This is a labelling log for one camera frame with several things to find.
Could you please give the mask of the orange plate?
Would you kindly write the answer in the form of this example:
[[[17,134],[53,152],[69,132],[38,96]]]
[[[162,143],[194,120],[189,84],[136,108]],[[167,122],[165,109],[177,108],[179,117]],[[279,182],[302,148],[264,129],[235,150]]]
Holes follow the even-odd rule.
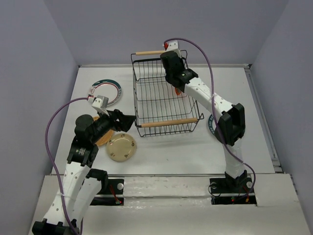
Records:
[[[175,88],[176,95],[181,95],[182,91],[179,88]]]

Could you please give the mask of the white plate teal lettered rim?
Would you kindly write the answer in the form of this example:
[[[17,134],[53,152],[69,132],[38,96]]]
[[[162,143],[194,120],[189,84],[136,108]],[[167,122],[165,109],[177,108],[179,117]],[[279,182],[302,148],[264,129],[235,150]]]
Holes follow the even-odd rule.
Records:
[[[211,132],[211,134],[215,135],[216,124],[215,124],[213,115],[209,116],[207,125],[208,125],[208,129]]]

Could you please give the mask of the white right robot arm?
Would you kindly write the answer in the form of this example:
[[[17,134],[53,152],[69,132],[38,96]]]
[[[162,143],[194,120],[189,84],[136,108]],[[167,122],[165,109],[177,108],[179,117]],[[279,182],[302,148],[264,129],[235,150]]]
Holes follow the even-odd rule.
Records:
[[[246,165],[242,159],[241,142],[246,129],[245,109],[223,99],[207,86],[196,72],[187,69],[183,59],[175,51],[160,56],[168,83],[194,98],[208,110],[215,122],[215,138],[223,145],[225,172],[223,178],[210,181],[211,194],[242,194],[248,189]]]

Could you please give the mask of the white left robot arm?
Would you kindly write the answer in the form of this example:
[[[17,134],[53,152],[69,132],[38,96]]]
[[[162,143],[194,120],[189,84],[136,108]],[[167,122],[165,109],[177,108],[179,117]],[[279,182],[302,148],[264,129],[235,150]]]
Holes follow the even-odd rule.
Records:
[[[97,193],[108,189],[108,174],[92,168],[98,153],[96,142],[107,132],[128,132],[134,115],[125,115],[115,109],[99,112],[94,120],[81,115],[75,121],[75,136],[71,143],[64,175],[58,177],[59,190],[44,215],[32,227],[35,235],[80,235],[83,217]]]

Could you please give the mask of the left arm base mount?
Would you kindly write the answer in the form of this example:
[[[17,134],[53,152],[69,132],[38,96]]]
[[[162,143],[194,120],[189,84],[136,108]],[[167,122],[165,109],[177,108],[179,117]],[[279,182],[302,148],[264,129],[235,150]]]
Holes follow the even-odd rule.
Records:
[[[106,188],[102,188],[91,202],[91,206],[123,206],[124,179],[109,179]]]

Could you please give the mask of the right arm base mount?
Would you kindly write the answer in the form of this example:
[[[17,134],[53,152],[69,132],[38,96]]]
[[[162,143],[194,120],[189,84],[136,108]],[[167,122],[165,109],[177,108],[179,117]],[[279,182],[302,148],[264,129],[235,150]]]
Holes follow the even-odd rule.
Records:
[[[252,187],[252,179],[248,177],[237,188],[230,188],[225,178],[211,178],[208,192],[212,205],[257,205]]]

